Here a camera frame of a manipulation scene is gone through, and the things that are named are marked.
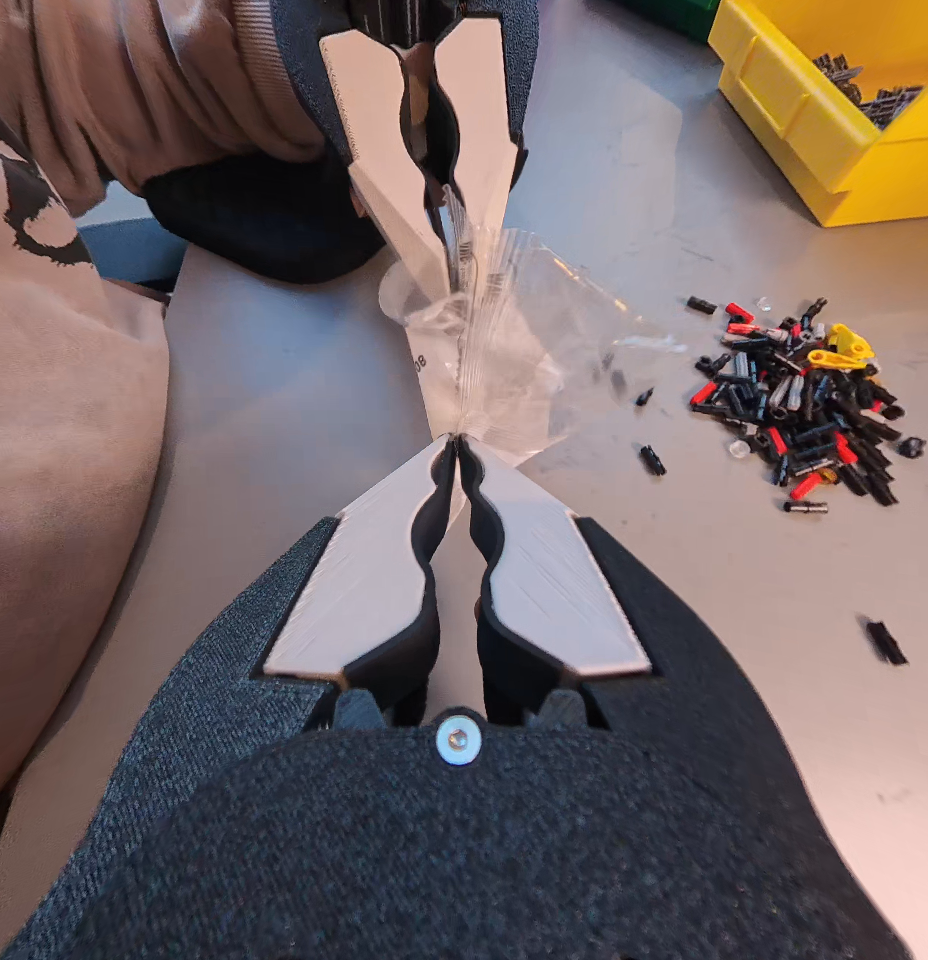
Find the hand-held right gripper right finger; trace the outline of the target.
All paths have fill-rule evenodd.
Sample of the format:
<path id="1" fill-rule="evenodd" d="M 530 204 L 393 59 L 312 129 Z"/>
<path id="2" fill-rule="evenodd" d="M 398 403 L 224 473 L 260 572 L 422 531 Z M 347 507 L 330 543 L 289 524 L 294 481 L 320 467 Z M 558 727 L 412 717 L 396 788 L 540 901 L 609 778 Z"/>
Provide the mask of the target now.
<path id="1" fill-rule="evenodd" d="M 488 720 L 537 714 L 556 690 L 650 676 L 583 519 L 475 438 L 458 436 L 458 462 L 485 562 L 476 620 Z"/>

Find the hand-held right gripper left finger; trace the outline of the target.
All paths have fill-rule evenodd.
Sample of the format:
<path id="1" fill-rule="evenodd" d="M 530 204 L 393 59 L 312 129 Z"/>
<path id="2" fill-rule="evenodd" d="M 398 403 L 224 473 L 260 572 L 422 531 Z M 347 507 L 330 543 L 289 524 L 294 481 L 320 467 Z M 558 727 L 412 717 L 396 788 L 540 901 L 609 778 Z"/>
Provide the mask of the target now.
<path id="1" fill-rule="evenodd" d="M 431 561 L 456 454 L 440 436 L 337 514 L 264 675 L 368 690 L 384 711 L 425 687 L 441 638 Z"/>

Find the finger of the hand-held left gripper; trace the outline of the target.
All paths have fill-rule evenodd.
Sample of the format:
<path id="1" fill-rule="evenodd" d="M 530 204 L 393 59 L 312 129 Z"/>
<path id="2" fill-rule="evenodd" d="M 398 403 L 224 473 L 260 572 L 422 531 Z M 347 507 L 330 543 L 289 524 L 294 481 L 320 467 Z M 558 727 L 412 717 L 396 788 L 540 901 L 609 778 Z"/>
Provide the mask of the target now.
<path id="1" fill-rule="evenodd" d="M 426 45 L 426 203 L 447 189 L 482 233 L 503 228 L 521 148 L 512 132 L 500 16 L 461 16 Z"/>
<path id="2" fill-rule="evenodd" d="M 319 40 L 350 148 L 355 193 L 422 294 L 448 295 L 446 244 L 425 210 L 425 178 L 400 128 L 407 84 L 398 52 L 350 29 Z"/>

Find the clear plastic bag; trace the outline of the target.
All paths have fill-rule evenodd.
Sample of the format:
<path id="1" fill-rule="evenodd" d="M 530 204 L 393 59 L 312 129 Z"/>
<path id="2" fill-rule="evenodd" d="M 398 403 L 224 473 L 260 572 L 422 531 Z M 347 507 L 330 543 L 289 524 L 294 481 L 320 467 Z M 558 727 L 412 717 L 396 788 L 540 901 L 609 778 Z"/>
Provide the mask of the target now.
<path id="1" fill-rule="evenodd" d="M 674 332 L 519 229 L 470 222 L 445 188 L 449 296 L 428 301 L 402 261 L 378 289 L 404 328 L 434 439 L 476 440 L 519 467 L 635 405 L 688 354 Z"/>

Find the pile of small building pegs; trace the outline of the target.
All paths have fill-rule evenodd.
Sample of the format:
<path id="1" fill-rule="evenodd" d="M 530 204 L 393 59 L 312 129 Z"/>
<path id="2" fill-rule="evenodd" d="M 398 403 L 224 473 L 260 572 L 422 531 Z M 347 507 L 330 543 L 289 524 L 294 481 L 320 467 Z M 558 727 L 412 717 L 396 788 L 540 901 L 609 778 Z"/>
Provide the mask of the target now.
<path id="1" fill-rule="evenodd" d="M 671 377 L 638 388 L 638 457 L 661 483 L 681 479 L 708 506 L 750 499 L 806 525 L 863 529 L 916 506 L 927 438 L 888 383 L 874 343 L 830 318 L 826 297 L 778 314 L 767 300 L 674 299 L 687 333 Z"/>

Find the person's left forearm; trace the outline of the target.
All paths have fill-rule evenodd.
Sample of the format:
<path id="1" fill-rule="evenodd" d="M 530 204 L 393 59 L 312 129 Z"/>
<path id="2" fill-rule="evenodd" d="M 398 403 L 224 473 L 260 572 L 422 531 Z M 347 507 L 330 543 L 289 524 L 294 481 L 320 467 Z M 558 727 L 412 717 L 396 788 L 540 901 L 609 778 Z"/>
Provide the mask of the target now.
<path id="1" fill-rule="evenodd" d="M 0 151 L 36 162 L 78 217 L 105 183 L 260 151 L 310 162 L 326 139 L 259 1 L 0 1 Z"/>

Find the grey desk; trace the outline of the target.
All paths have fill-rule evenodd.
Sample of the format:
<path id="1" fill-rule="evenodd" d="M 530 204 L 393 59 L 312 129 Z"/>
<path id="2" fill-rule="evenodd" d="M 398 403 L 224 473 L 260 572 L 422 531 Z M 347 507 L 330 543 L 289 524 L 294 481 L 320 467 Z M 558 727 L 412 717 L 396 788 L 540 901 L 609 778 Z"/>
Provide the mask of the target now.
<path id="1" fill-rule="evenodd" d="M 148 182 L 72 216 L 103 279 L 163 298 L 168 398 L 110 609 L 14 776 L 0 958 L 910 958 L 733 655 L 580 510 L 650 676 L 488 720 L 459 476 L 419 697 L 260 672 L 331 522 L 434 440 L 421 399 L 372 411 L 394 391 L 336 319 L 295 343 L 274 310 L 351 280 L 372 306 L 378 251 L 271 279 Z"/>

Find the green plastic bin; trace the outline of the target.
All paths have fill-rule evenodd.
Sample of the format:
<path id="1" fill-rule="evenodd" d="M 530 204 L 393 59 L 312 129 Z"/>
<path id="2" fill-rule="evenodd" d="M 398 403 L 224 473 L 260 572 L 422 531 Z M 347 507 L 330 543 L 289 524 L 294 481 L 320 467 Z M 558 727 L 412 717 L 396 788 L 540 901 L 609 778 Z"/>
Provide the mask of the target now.
<path id="1" fill-rule="evenodd" d="M 627 9 L 694 42 L 706 45 L 720 1 L 622 1 Z"/>

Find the yellow plastic bin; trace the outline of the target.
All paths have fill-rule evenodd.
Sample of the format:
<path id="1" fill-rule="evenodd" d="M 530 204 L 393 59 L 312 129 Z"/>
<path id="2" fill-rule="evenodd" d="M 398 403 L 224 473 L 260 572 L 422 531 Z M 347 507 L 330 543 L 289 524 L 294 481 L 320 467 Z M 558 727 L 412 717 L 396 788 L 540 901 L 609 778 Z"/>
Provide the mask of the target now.
<path id="1" fill-rule="evenodd" d="M 928 1 L 724 1 L 718 88 L 825 227 L 928 218 Z M 862 98 L 921 87 L 879 129 L 814 64 L 844 55 Z"/>

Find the person's hoodie torso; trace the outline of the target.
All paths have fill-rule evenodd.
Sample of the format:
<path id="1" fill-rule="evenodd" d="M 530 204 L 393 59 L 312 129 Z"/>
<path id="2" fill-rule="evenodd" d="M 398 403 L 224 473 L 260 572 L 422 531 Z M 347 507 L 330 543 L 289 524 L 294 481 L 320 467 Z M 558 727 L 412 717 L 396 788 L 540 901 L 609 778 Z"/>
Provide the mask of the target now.
<path id="1" fill-rule="evenodd" d="M 0 118 L 0 793 L 110 609 L 154 486 L 164 299 L 100 276 Z"/>

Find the black flat building piece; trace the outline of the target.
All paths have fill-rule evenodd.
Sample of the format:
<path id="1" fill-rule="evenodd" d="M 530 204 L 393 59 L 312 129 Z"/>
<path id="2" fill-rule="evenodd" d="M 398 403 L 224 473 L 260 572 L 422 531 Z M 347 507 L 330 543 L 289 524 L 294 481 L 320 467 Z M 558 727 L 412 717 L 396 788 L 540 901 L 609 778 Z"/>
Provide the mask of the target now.
<path id="1" fill-rule="evenodd" d="M 863 630 L 878 657 L 890 666 L 907 666 L 909 660 L 882 620 L 864 618 Z"/>

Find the heap of dark grey bricks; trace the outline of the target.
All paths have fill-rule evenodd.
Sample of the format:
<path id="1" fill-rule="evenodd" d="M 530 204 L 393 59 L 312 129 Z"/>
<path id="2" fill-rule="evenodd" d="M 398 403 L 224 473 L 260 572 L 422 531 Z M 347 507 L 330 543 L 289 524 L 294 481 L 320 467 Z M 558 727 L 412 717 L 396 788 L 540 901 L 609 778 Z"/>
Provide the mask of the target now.
<path id="1" fill-rule="evenodd" d="M 878 89 L 869 99 L 863 98 L 857 83 L 862 66 L 850 66 L 842 54 L 824 53 L 814 57 L 813 65 L 848 99 L 876 128 L 887 129 L 923 93 L 923 84 L 897 85 Z"/>

